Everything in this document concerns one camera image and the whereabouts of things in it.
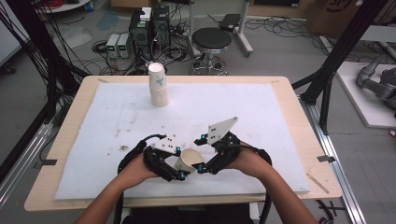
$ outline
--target human hand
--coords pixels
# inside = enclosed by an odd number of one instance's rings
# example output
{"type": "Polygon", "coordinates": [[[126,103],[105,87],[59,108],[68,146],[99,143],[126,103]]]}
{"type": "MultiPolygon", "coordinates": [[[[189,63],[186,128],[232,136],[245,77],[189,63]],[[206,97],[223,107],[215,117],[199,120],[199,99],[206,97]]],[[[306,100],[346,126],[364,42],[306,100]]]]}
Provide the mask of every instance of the human hand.
{"type": "Polygon", "coordinates": [[[266,172],[271,171],[273,168],[255,151],[247,148],[241,148],[241,151],[235,161],[231,162],[226,168],[236,169],[256,178],[261,178],[266,172]]]}
{"type": "Polygon", "coordinates": [[[146,167],[143,162],[143,154],[139,154],[125,166],[114,181],[119,188],[129,189],[152,177],[158,176],[146,167]]]}

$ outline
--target human arm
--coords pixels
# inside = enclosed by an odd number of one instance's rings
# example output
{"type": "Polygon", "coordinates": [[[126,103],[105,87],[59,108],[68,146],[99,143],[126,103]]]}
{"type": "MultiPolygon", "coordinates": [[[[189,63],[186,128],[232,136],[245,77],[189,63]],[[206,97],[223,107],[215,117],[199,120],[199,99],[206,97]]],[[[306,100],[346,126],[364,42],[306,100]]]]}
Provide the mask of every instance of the human arm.
{"type": "Polygon", "coordinates": [[[118,198],[126,189],[156,176],[144,164],[143,154],[138,155],[102,190],[75,223],[106,223],[118,198]]]}
{"type": "Polygon", "coordinates": [[[282,176],[253,150],[242,149],[228,168],[258,178],[271,195],[283,223],[318,223],[282,176]]]}

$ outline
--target white paper sheet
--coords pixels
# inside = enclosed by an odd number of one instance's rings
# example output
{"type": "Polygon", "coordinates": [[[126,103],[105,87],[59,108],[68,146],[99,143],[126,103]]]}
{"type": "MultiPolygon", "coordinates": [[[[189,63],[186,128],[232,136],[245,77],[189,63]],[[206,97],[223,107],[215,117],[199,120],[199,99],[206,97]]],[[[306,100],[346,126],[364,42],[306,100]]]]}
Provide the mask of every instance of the white paper sheet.
{"type": "MultiPolygon", "coordinates": [[[[183,148],[199,150],[209,161],[214,149],[193,141],[207,126],[238,117],[232,132],[254,147],[264,148],[275,168],[296,192],[310,190],[289,130],[269,84],[169,83],[170,104],[150,103],[148,84],[103,83],[81,125],[64,168],[55,199],[91,199],[116,176],[120,160],[148,135],[175,134],[183,148]]],[[[176,157],[167,159],[170,165],[176,157]]],[[[149,179],[125,197],[169,197],[263,193],[255,178],[235,170],[217,175],[196,173],[183,182],[149,179]]]]}

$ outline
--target wooden table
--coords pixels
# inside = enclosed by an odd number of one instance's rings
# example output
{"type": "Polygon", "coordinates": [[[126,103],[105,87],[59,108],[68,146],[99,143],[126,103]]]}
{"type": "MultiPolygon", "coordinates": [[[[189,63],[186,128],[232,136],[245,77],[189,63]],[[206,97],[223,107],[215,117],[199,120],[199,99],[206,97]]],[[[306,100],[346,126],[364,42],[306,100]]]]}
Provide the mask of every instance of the wooden table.
{"type": "MultiPolygon", "coordinates": [[[[291,138],[301,159],[311,191],[299,194],[301,199],[324,199],[341,197],[342,191],[327,162],[319,162],[323,150],[316,138],[303,109],[285,77],[193,77],[168,76],[170,83],[265,83],[271,84],[276,94],[291,138]]],[[[47,160],[57,160],[56,165],[43,166],[26,200],[27,211],[46,211],[86,208],[91,200],[59,200],[54,196],[61,181],[67,156],[78,136],[78,130],[90,108],[100,83],[148,83],[148,77],[86,77],[70,107],[64,123],[56,137],[47,160]]],[[[200,196],[161,199],[126,199],[126,206],[161,206],[210,203],[262,202],[263,195],[200,196]]]]}

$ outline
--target black cushion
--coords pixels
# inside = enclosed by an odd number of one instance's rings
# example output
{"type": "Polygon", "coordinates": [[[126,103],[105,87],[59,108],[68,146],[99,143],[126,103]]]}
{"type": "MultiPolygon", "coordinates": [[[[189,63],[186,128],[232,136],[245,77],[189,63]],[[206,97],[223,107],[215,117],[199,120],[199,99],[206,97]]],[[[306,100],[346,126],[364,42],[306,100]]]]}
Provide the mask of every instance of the black cushion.
{"type": "Polygon", "coordinates": [[[192,34],[192,43],[202,49],[224,49],[231,44],[231,37],[218,28],[203,28],[192,34]]]}

